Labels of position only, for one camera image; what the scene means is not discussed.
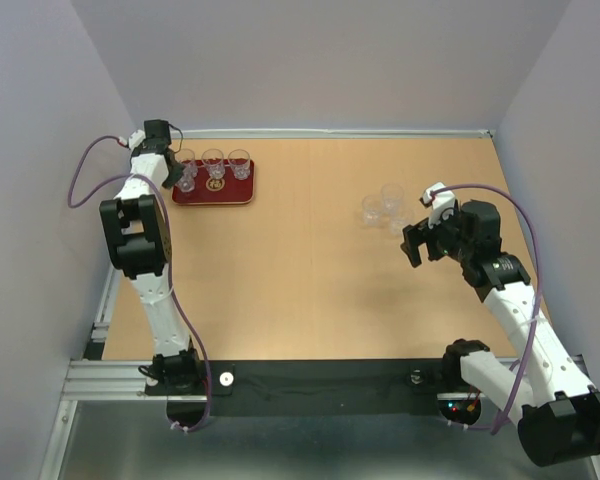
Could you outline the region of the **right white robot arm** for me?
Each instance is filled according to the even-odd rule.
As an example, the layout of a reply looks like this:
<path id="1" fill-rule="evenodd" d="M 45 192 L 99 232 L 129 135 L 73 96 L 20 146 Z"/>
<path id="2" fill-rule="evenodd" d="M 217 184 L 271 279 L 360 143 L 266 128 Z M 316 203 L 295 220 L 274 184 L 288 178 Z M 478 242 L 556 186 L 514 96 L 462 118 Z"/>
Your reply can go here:
<path id="1" fill-rule="evenodd" d="M 509 421 L 537 466 L 600 455 L 600 390 L 582 372 L 539 310 L 530 276 L 502 249 L 495 205 L 454 197 L 431 201 L 432 213 L 403 230 L 403 252 L 412 266 L 426 247 L 431 261 L 456 261 L 466 283 L 495 317 L 519 356 L 516 370 L 504 366 L 479 340 L 448 345 L 440 366 L 452 390 L 477 388 Z"/>

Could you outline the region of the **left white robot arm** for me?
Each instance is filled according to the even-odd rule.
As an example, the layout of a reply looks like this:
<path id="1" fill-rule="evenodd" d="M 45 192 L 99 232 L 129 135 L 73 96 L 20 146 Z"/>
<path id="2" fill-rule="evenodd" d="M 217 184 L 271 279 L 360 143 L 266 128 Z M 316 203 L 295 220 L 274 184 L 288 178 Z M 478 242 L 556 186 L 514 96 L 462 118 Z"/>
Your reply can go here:
<path id="1" fill-rule="evenodd" d="M 169 280 L 171 238 L 159 189 L 173 187 L 184 170 L 171 143 L 168 121 L 145 121 L 127 142 L 129 176 L 114 198 L 99 205 L 111 263 L 131 281 L 152 334 L 151 363 L 139 367 L 151 395 L 193 394 L 204 375 Z"/>

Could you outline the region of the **cluster front clear glass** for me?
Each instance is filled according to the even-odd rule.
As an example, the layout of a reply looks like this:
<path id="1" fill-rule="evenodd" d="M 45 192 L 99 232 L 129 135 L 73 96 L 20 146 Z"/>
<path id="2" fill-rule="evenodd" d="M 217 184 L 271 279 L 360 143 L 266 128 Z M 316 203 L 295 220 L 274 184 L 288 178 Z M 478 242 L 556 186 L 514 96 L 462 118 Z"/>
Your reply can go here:
<path id="1" fill-rule="evenodd" d="M 388 228 L 393 236 L 402 236 L 403 229 L 413 221 L 413 212 L 408 208 L 395 210 L 389 214 Z"/>

